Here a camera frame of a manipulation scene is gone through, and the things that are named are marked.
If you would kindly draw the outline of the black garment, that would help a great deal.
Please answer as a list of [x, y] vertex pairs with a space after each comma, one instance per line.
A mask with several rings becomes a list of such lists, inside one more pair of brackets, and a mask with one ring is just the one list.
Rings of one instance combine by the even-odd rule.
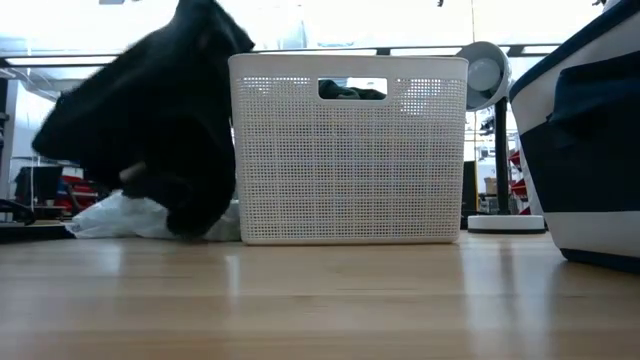
[[253, 47], [217, 0], [179, 0], [166, 25], [61, 94], [32, 148], [164, 206], [172, 234], [202, 236], [236, 185], [228, 61]]

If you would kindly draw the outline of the white perforated plastic basket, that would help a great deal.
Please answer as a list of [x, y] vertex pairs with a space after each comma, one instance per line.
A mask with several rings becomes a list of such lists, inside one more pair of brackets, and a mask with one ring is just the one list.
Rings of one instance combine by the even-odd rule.
[[[465, 59], [242, 54], [229, 69], [244, 242], [458, 239]], [[321, 79], [386, 98], [322, 99]]]

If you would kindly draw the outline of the dark garment in basket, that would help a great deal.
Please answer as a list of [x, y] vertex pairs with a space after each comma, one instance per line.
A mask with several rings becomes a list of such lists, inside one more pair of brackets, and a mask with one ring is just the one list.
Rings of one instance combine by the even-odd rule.
[[386, 95], [375, 89], [340, 86], [331, 79], [318, 81], [318, 94], [326, 100], [384, 100]]

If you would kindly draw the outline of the black upright panel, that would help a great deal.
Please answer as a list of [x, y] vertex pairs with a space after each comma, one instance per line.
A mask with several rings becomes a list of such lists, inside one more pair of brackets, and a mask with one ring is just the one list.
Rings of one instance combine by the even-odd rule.
[[463, 166], [462, 215], [473, 215], [477, 210], [477, 164], [476, 161], [465, 161]]

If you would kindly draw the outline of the white standing fan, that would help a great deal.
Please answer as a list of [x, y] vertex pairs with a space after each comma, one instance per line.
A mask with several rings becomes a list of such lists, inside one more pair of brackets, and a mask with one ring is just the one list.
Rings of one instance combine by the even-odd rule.
[[496, 159], [496, 215], [473, 215], [467, 220], [469, 233], [477, 234], [541, 234], [546, 231], [539, 215], [512, 215], [509, 208], [509, 161], [507, 155], [507, 90], [511, 66], [507, 55], [494, 43], [473, 42], [464, 46], [457, 57], [468, 61], [468, 112], [494, 108], [494, 141]]

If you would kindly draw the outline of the red shelf unit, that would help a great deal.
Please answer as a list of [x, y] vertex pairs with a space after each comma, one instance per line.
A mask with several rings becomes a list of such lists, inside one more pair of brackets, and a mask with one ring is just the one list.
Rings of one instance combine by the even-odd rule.
[[530, 215], [526, 183], [521, 166], [520, 151], [511, 150], [508, 156], [510, 209], [514, 215]]

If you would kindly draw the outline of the white crumpled cloth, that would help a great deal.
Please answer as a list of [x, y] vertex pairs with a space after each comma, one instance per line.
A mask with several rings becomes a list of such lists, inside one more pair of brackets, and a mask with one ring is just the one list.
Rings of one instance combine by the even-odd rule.
[[[152, 238], [177, 240], [165, 223], [168, 211], [159, 203], [147, 199], [131, 199], [120, 190], [114, 191], [65, 222], [65, 229], [79, 239], [89, 238]], [[211, 242], [241, 240], [239, 202], [231, 201], [227, 211], [200, 239]]]

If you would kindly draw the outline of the red storage rack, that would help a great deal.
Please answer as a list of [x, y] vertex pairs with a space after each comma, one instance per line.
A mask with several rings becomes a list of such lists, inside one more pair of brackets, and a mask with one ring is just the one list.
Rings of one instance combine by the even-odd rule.
[[81, 177], [62, 175], [54, 205], [63, 207], [69, 214], [75, 215], [104, 198], [104, 191], [97, 183]]

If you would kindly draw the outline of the navy and white fabric bin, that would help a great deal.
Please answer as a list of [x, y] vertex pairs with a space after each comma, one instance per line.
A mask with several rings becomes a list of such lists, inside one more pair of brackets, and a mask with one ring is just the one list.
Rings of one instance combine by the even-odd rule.
[[640, 0], [609, 6], [509, 97], [561, 254], [640, 274]]

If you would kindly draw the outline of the black monitor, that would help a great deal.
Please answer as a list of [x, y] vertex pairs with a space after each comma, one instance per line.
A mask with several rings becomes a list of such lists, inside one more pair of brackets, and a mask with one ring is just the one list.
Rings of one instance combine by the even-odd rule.
[[58, 194], [62, 170], [59, 166], [22, 167], [15, 178], [16, 200], [24, 205], [30, 205], [32, 201], [41, 205], [54, 200]]

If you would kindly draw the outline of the black flat base plate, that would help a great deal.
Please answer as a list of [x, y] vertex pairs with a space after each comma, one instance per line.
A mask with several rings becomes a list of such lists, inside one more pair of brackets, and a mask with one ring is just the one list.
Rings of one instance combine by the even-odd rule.
[[0, 199], [0, 244], [73, 238], [74, 235], [62, 223], [37, 224], [31, 208]]

